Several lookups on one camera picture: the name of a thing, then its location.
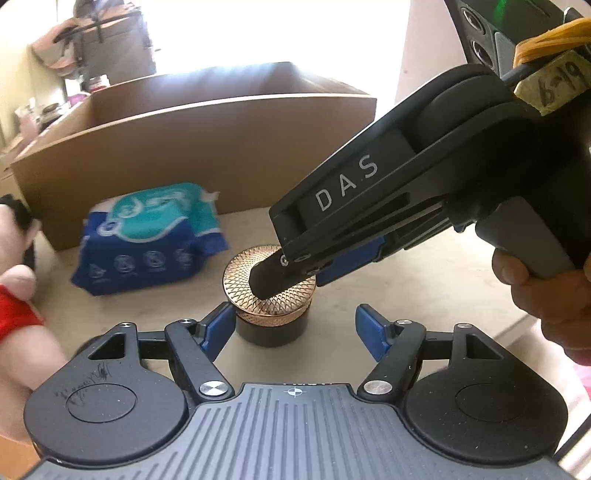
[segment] wet wipes package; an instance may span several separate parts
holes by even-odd
[[[191,277],[228,248],[215,198],[179,183],[101,202],[85,222],[72,283],[105,295]]]

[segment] brown cardboard box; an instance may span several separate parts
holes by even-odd
[[[290,63],[146,77],[93,94],[11,168],[61,250],[78,244],[93,205],[136,190],[190,181],[220,192],[220,213],[269,206],[371,123],[375,105]]]
[[[30,443],[13,442],[0,436],[0,475],[17,480],[27,473],[39,457]]]

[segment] screw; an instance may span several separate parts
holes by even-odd
[[[308,260],[312,255],[310,254],[306,254],[306,255],[302,255],[301,257],[298,257],[294,260],[294,262],[303,262],[304,260]]]
[[[230,387],[224,382],[210,380],[209,382],[202,383],[199,387],[199,391],[208,397],[219,397],[220,395],[224,395],[229,388]]]
[[[363,389],[370,395],[385,395],[392,391],[392,385],[384,380],[370,380]]]

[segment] white lettering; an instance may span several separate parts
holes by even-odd
[[[369,155],[364,155],[363,157],[361,157],[361,160],[359,160],[359,166],[361,167],[362,170],[367,170],[368,168],[373,169],[372,173],[368,173],[365,176],[366,179],[373,177],[376,174],[376,172],[378,171],[378,166],[374,162],[370,162],[368,164],[363,163],[364,160],[368,160],[368,159],[369,159]]]
[[[320,195],[322,193],[324,193],[326,195],[326,199],[328,200],[328,203],[326,205],[324,203],[322,203],[322,199],[320,198]],[[318,204],[320,205],[320,208],[322,209],[323,212],[328,207],[330,207],[332,205],[332,198],[330,198],[330,193],[326,189],[322,189],[321,191],[319,191],[318,193],[316,193],[316,200],[318,200]]]
[[[357,185],[355,183],[353,183],[352,181],[350,181],[343,174],[340,174],[340,194],[343,197],[345,196],[345,190],[348,189],[348,188],[350,188],[350,187],[353,187],[354,189],[356,189],[357,188]]]

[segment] textured gold lid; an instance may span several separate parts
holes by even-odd
[[[252,294],[248,283],[252,267],[279,249],[279,245],[248,248],[232,258],[223,273],[226,296],[238,308],[238,316],[246,322],[268,327],[281,326],[301,316],[312,301],[316,289],[315,277],[268,300],[261,300]]]

